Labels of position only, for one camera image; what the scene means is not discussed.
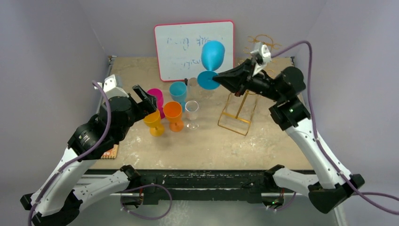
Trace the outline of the pink wine glass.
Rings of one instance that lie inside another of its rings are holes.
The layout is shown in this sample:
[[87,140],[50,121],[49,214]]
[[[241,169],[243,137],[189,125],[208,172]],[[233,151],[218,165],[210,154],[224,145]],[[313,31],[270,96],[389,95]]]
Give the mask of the pink wine glass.
[[147,93],[150,94],[151,96],[156,97],[156,99],[157,99],[157,108],[158,108],[158,110],[160,112],[160,117],[161,117],[161,119],[164,119],[165,118],[165,115],[164,115],[164,112],[163,112],[164,99],[163,99],[162,91],[160,89],[157,89],[157,88],[152,88],[152,89],[149,89],[147,91]]

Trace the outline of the clear wine glass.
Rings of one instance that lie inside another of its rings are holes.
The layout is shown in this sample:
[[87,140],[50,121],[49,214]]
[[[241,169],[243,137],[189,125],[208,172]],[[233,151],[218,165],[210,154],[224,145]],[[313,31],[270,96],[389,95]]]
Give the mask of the clear wine glass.
[[200,86],[198,84],[197,78],[190,78],[187,81],[187,91],[189,100],[198,101],[200,98]]
[[197,118],[199,114],[199,103],[195,100],[190,100],[185,104],[186,118],[188,120],[187,127],[189,129],[197,129],[199,127]]

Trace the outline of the light blue wine glass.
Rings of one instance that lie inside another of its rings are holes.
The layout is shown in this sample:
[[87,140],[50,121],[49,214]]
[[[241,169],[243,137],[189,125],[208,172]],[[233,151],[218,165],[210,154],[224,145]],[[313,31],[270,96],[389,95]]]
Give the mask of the light blue wine glass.
[[182,111],[185,112],[185,104],[187,98],[186,84],[182,81],[173,82],[169,87],[169,93],[172,99],[181,105]]

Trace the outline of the yellow wine glass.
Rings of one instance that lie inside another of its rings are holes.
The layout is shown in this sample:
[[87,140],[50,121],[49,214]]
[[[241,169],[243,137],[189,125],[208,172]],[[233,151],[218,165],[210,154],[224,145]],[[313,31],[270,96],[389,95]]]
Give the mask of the yellow wine glass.
[[161,136],[165,131],[165,128],[161,123],[159,110],[156,110],[154,113],[145,116],[143,122],[147,127],[149,127],[150,134],[154,137]]

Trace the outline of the orange wine glass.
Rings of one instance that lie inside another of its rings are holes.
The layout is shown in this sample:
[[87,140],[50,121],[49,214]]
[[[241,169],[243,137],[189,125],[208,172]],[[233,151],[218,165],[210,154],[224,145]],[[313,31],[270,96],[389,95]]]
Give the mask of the orange wine glass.
[[170,101],[165,104],[163,112],[166,119],[169,121],[170,130],[173,132],[180,132],[184,127],[182,106],[176,101]]

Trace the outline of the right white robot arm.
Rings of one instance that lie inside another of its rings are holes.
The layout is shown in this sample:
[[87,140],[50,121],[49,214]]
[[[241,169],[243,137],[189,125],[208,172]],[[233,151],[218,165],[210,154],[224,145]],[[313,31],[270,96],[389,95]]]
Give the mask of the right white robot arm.
[[212,80],[235,96],[251,91],[274,102],[269,109],[273,121],[298,145],[314,174],[278,165],[267,172],[265,188],[271,192],[286,188],[305,195],[319,212],[327,214],[364,185],[364,178],[341,166],[314,128],[311,113],[298,98],[305,89],[303,73],[289,66],[271,78],[264,70],[256,72],[255,67],[256,63],[247,59]]

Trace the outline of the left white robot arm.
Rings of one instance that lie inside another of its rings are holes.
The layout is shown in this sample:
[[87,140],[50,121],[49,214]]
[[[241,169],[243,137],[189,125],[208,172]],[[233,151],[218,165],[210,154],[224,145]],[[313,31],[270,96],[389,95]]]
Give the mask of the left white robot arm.
[[134,123],[157,110],[156,98],[138,85],[133,90],[140,102],[117,85],[93,82],[93,86],[104,99],[99,112],[77,127],[60,162],[40,189],[21,197],[21,204],[29,211],[30,226],[66,226],[82,210],[104,197],[124,190],[133,193],[140,188],[140,175],[131,165],[76,188],[85,172],[103,153],[119,144]]

